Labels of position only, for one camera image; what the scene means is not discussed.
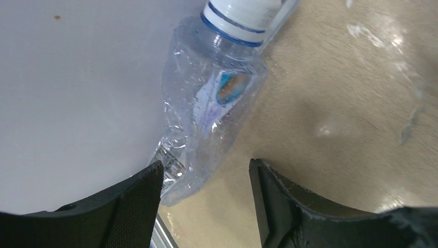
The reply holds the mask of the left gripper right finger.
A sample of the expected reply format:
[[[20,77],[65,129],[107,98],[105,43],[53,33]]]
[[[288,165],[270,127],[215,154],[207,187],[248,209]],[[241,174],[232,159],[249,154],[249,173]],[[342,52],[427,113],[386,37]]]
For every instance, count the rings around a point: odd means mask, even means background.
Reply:
[[[437,247],[437,207],[381,213],[324,198],[262,159],[249,176],[262,247]]]

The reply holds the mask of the clear water bottle edge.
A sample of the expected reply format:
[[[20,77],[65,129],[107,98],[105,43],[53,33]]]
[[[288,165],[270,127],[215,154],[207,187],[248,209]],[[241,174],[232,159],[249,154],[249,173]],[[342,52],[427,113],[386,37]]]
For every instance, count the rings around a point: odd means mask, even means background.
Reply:
[[[174,29],[162,75],[161,203],[198,192],[231,148],[268,77],[262,56],[284,1],[207,1]]]

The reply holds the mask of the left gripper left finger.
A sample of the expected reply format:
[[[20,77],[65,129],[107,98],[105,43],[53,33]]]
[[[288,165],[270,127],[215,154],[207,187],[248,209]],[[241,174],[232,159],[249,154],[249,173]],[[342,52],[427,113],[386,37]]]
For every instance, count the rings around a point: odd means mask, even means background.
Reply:
[[[156,161],[52,212],[2,212],[1,247],[149,247],[163,175],[164,167]]]

